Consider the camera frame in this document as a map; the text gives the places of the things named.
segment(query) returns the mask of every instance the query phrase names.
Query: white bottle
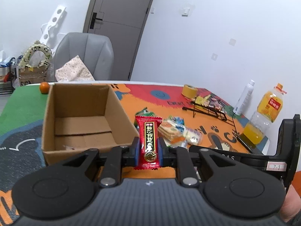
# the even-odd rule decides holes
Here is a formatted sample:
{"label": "white bottle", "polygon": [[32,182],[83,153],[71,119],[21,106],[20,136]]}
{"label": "white bottle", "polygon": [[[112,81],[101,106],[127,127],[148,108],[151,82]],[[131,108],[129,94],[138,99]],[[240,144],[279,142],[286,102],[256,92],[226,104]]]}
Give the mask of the white bottle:
{"label": "white bottle", "polygon": [[248,85],[245,86],[245,89],[243,90],[242,94],[240,95],[239,100],[237,101],[237,104],[235,105],[233,112],[237,115],[241,115],[243,111],[245,110],[245,107],[250,99],[250,96],[253,92],[255,82],[251,80]]}

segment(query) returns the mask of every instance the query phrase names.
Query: yellow tape roll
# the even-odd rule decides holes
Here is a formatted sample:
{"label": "yellow tape roll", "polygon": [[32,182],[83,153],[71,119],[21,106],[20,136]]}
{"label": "yellow tape roll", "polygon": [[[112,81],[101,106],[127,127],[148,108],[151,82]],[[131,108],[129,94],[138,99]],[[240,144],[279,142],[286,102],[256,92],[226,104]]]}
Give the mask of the yellow tape roll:
{"label": "yellow tape roll", "polygon": [[184,85],[182,95],[187,98],[194,98],[197,95],[197,92],[197,88],[189,85]]}

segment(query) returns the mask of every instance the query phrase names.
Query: gray chair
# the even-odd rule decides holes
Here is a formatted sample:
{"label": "gray chair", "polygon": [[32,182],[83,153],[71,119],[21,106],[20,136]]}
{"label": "gray chair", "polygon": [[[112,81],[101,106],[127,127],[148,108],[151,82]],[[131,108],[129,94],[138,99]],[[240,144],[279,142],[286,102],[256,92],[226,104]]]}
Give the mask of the gray chair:
{"label": "gray chair", "polygon": [[110,80],[114,55],[108,37],[88,33],[68,33],[59,43],[52,59],[54,69],[61,68],[77,55],[95,80]]}

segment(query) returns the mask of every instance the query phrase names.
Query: orange juice bottle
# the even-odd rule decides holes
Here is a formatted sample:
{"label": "orange juice bottle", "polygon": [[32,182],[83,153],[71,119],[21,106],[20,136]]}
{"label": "orange juice bottle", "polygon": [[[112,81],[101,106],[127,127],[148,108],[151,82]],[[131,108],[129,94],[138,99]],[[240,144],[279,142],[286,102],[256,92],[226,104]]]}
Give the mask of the orange juice bottle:
{"label": "orange juice bottle", "polygon": [[283,106],[282,96],[285,91],[282,85],[277,84],[273,90],[268,91],[261,99],[257,111],[245,126],[243,134],[253,143],[259,144],[265,136],[271,123],[275,121]]}

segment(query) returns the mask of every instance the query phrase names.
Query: red label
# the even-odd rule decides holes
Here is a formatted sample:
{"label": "red label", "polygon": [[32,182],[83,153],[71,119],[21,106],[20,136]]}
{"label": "red label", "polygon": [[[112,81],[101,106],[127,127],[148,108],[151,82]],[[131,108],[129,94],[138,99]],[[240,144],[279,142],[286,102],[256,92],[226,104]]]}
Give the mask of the red label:
{"label": "red label", "polygon": [[270,98],[270,101],[268,102],[270,106],[272,106],[275,110],[278,110],[281,106],[279,102],[277,102],[275,99]]}

